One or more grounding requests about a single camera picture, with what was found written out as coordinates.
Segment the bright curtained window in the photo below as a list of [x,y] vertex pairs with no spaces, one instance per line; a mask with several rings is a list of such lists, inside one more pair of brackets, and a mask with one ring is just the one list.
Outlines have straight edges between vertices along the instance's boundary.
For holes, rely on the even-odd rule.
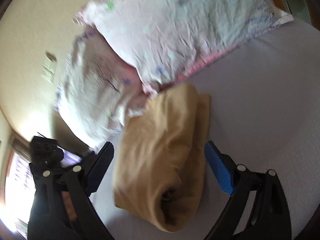
[[20,235],[23,239],[27,239],[34,194],[35,186],[29,161],[13,152],[4,183],[1,221],[10,232]]

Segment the white tree print pillow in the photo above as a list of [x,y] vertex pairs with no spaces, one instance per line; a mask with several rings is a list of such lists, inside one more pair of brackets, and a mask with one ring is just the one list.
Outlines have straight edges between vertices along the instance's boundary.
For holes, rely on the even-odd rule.
[[143,115],[147,99],[136,68],[97,29],[85,26],[66,59],[56,103],[73,134],[97,151],[129,118]]

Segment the white wall socket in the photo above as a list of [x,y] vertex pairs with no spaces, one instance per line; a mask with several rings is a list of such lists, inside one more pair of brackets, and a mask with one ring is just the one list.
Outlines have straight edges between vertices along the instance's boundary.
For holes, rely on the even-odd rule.
[[55,72],[57,68],[57,57],[45,51],[45,59],[42,64],[42,77],[50,83],[54,83]]

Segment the pink star print pillow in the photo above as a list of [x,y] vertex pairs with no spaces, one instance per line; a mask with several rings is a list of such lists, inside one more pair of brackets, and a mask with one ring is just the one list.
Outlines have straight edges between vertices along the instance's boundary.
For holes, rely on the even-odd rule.
[[156,93],[293,16],[269,0],[91,0],[74,19],[95,27]]

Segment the black flat screen television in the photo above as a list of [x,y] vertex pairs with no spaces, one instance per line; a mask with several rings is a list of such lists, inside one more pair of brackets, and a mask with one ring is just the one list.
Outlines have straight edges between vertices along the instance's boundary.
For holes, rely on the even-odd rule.
[[64,152],[64,158],[61,161],[62,167],[68,167],[80,163],[90,152],[90,148],[79,139],[72,139],[71,141],[63,139],[62,142],[57,140],[57,145]]

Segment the lavender bed sheet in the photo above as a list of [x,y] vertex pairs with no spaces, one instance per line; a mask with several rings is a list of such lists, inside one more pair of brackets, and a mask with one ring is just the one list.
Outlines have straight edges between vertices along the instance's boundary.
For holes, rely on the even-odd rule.
[[296,19],[189,82],[211,97],[217,148],[251,171],[276,171],[298,236],[319,205],[319,31]]

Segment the tan shirt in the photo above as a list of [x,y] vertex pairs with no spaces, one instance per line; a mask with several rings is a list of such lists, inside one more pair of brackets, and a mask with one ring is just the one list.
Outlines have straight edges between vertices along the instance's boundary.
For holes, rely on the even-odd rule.
[[206,171],[210,96],[189,83],[170,88],[127,121],[116,152],[115,206],[176,232],[199,206]]

